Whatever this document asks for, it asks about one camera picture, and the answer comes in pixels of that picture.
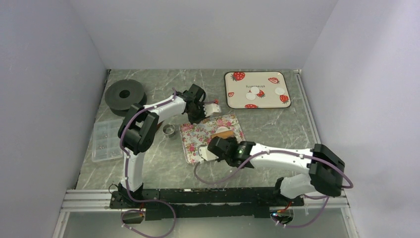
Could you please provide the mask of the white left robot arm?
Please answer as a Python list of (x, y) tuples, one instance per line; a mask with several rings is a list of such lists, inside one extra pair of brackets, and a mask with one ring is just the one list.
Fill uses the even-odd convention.
[(118, 131), (119, 146), (124, 154), (124, 169), (118, 191), (124, 193), (123, 202), (136, 208), (142, 202), (142, 170), (145, 153), (151, 147), (158, 124), (173, 116), (186, 114), (191, 124), (209, 116), (205, 113), (206, 93), (192, 84), (189, 90), (173, 94), (158, 103), (141, 106), (133, 104)]

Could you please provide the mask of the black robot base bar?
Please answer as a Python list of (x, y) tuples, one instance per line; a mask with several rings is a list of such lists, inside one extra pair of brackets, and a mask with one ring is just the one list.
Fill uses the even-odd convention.
[(304, 205), (274, 193), (273, 187), (143, 189), (130, 200), (123, 189), (111, 194), (110, 209), (139, 209), (147, 221), (169, 218), (239, 217), (269, 218), (275, 209)]

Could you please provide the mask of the floral print tray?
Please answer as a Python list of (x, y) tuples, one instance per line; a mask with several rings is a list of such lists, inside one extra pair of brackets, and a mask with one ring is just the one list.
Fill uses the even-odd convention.
[(239, 142), (245, 140), (235, 114), (205, 119), (199, 124), (184, 123), (179, 129), (186, 162), (190, 165), (204, 161), (199, 155), (199, 147), (207, 146), (214, 134), (227, 130), (232, 131)]

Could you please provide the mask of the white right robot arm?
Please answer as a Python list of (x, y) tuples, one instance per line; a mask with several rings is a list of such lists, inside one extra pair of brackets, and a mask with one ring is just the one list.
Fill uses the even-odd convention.
[(345, 163), (323, 144), (292, 150), (216, 136), (207, 149), (216, 156), (217, 161), (225, 161), (231, 167), (275, 168), (296, 172), (295, 176), (277, 180), (273, 200), (279, 206), (311, 192), (337, 197), (344, 188)]

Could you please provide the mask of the wooden rolling pin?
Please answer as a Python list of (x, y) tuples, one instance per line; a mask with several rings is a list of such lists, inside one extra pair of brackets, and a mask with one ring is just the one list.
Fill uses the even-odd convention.
[(215, 138), (215, 137), (220, 137), (222, 139), (227, 139), (227, 138), (230, 138), (230, 137), (235, 137), (235, 134), (234, 134), (234, 131), (227, 130), (227, 131), (215, 133), (211, 136), (212, 139)]

